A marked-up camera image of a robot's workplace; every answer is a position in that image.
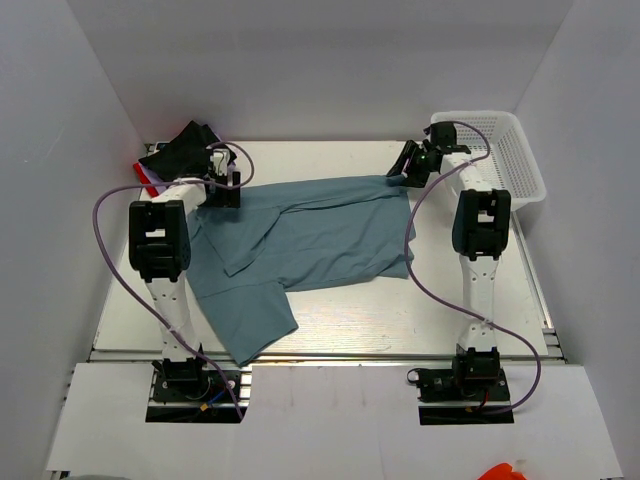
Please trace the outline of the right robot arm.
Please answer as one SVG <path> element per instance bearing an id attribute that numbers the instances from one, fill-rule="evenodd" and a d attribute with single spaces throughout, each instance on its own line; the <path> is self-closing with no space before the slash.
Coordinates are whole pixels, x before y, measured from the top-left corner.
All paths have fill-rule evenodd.
<path id="1" fill-rule="evenodd" d="M 456 344 L 452 372 L 434 383 L 451 387 L 461 397 L 487 395 L 500 374 L 500 354 L 494 319 L 494 286 L 501 255 L 508 244 L 511 195 L 485 180 L 476 164 L 490 157 L 491 147 L 477 157 L 458 138 L 463 127 L 480 130 L 461 121 L 440 121 L 425 129 L 420 143 L 408 141 L 390 169 L 390 176 L 402 175 L 406 187 L 424 187 L 432 173 L 454 195 L 457 204 L 452 226 L 452 246 L 459 256 L 463 300 L 460 306 L 440 303 L 469 321 Z"/>

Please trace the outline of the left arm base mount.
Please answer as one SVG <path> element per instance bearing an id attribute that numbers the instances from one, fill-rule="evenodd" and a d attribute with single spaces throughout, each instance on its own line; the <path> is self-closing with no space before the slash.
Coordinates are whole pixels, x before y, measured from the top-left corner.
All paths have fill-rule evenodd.
<path id="1" fill-rule="evenodd" d="M 226 370 L 225 383 L 215 370 L 203 369 L 199 379 L 169 379 L 156 369 L 152 377 L 145 422 L 148 424 L 239 424 L 233 388 L 242 414 L 248 409 L 248 384 L 240 370 Z"/>

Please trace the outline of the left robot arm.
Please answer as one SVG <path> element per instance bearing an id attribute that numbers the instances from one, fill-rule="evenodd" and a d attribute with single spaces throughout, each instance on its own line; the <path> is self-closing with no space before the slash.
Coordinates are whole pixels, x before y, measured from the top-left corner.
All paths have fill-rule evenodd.
<path id="1" fill-rule="evenodd" d="M 187 217 L 215 188 L 196 183 L 198 175 L 180 174 L 172 186 L 129 207 L 129 262 L 138 272 L 162 317 L 162 360 L 154 367 L 161 386 L 188 400 L 201 400 L 211 388 L 211 374 L 191 321 L 186 270 L 191 262 Z"/>

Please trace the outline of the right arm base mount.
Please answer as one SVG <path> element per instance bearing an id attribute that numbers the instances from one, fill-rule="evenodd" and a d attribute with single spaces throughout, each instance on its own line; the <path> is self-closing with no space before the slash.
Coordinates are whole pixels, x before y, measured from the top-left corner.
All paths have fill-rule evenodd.
<path id="1" fill-rule="evenodd" d="M 495 381 L 454 383 L 452 369 L 414 368 L 407 372 L 407 383 L 418 390 L 421 426 L 474 426 L 513 424 L 511 397 L 505 372 Z"/>

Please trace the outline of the teal blue t-shirt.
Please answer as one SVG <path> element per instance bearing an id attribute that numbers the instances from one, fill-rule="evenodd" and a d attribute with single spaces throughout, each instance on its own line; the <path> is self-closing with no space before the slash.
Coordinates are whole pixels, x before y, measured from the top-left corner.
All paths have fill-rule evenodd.
<path id="1" fill-rule="evenodd" d="M 244 366 L 297 330 L 289 292 L 407 277 L 410 213 L 400 176 L 250 187 L 239 209 L 201 206 L 188 215 L 187 279 L 218 340 Z"/>

